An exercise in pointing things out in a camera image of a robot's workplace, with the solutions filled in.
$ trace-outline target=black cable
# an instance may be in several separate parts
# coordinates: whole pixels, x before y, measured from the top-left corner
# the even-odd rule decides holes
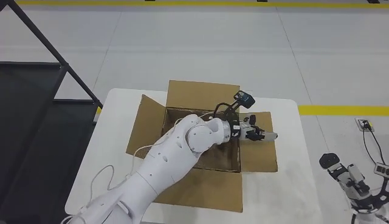
[[[353,213],[353,217],[351,218],[351,224],[355,224],[355,219],[357,218],[357,215]]]
[[[217,113],[219,107],[222,106],[222,105],[227,106],[227,108],[229,108],[231,106],[228,103],[219,103],[218,105],[216,105],[215,111],[213,111],[213,118],[216,118],[216,113]]]
[[[363,128],[363,143],[365,144],[365,149],[366,149],[367,154],[369,155],[371,161],[373,161],[373,163],[376,164],[376,162],[375,162],[374,159],[371,157],[370,152],[369,152],[369,150],[367,149],[367,146],[366,146],[366,140],[365,140],[365,128]]]
[[[378,146],[378,149],[379,149],[379,155],[380,155],[380,157],[381,157],[382,163],[386,165],[385,160],[384,160],[384,156],[382,155],[381,146],[380,146],[380,144],[378,143],[377,138],[376,138],[376,136],[374,135],[373,131],[372,131],[371,129],[369,129],[369,131],[370,131],[370,133],[372,134],[374,140],[375,140],[376,143],[377,143],[377,146]]]

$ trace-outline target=yellow line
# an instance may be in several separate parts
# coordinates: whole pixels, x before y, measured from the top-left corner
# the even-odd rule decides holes
[[[300,115],[370,115],[389,116],[388,106],[300,105]]]
[[[65,6],[231,6],[231,7],[315,7],[315,8],[377,8],[388,9],[389,4],[308,3],[308,2],[251,2],[251,1],[17,1],[19,5]]]

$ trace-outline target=cable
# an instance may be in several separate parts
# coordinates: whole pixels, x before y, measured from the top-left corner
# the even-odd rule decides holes
[[[369,129],[369,131],[370,131],[370,133],[372,134],[374,140],[375,140],[376,143],[377,143],[377,146],[378,146],[378,149],[379,149],[379,155],[380,155],[380,157],[381,157],[382,163],[386,165],[385,160],[384,160],[384,156],[382,155],[381,146],[380,146],[380,144],[378,143],[377,138],[376,138],[376,136],[374,135],[373,131],[372,131],[371,129]]]
[[[369,152],[369,150],[367,149],[367,146],[366,146],[366,140],[365,140],[365,128],[364,128],[364,127],[363,127],[363,143],[364,143],[364,145],[365,145],[365,149],[366,149],[367,154],[369,155],[371,161],[373,161],[373,163],[376,164],[376,162],[375,162],[374,159],[371,157],[370,152]]]
[[[70,215],[70,216],[65,217],[61,221],[61,224],[68,224],[69,222],[71,222],[73,220],[73,218],[80,218],[83,221],[84,224],[87,224],[85,219],[82,218],[79,214],[77,214],[77,215]]]
[[[216,113],[218,112],[219,107],[222,106],[222,105],[227,106],[227,108],[231,107],[231,105],[229,105],[227,103],[219,103],[218,105],[216,105],[216,108],[213,111],[213,118],[216,118]]]
[[[366,151],[367,151],[367,147],[366,147],[366,142],[365,142],[365,129],[368,129],[370,131],[371,135],[373,136],[377,146],[378,146],[379,155],[381,157],[382,163],[386,164],[385,160],[384,160],[384,156],[382,155],[381,145],[378,143],[376,136],[374,135],[373,131],[371,130],[371,126],[370,126],[369,122],[367,120],[364,120],[362,123],[363,123],[363,127],[362,127],[363,128],[363,142],[365,143]],[[373,158],[371,157],[370,154],[369,154],[369,157],[374,162],[374,164],[376,164],[376,162],[373,160]]]
[[[353,213],[353,217],[351,218],[351,224],[355,224],[355,219],[357,218],[357,215]]]

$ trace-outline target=power cord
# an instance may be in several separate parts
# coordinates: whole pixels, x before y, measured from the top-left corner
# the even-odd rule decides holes
[[[366,149],[367,154],[369,155],[371,161],[372,161],[374,164],[376,164],[376,162],[375,162],[374,159],[371,157],[370,152],[369,152],[369,150],[367,149],[367,146],[366,146],[366,140],[365,140],[365,128],[364,128],[364,127],[363,127],[363,143],[364,143],[364,145],[365,145],[365,149]]]
[[[367,151],[370,159],[374,162],[374,164],[376,164],[376,162],[373,160],[373,158],[371,157],[371,155],[370,155],[370,153],[369,153],[369,151],[368,151],[368,149],[366,147],[365,129],[368,129],[370,131],[371,135],[373,136],[373,138],[374,138],[374,140],[375,140],[375,142],[376,142],[376,144],[378,146],[379,155],[381,157],[382,163],[386,165],[385,160],[384,160],[384,156],[382,155],[381,145],[378,143],[376,136],[374,135],[373,131],[371,130],[371,126],[370,126],[369,122],[367,120],[364,120],[362,123],[363,123],[363,143],[365,144],[365,148],[366,148],[366,151]]]

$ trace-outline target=box flap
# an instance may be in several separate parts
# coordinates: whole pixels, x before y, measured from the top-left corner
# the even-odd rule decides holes
[[[171,80],[166,107],[214,110],[219,103],[233,103],[239,88],[228,84]]]
[[[142,95],[126,153],[133,155],[141,146],[154,144],[160,138],[164,116],[165,107]],[[137,154],[140,158],[145,156],[146,154]]]
[[[256,116],[256,125],[268,132],[273,132],[270,112],[251,113]],[[277,156],[274,141],[261,142],[243,140],[241,143],[242,172],[277,172]]]
[[[154,202],[243,212],[242,175],[192,169]]]

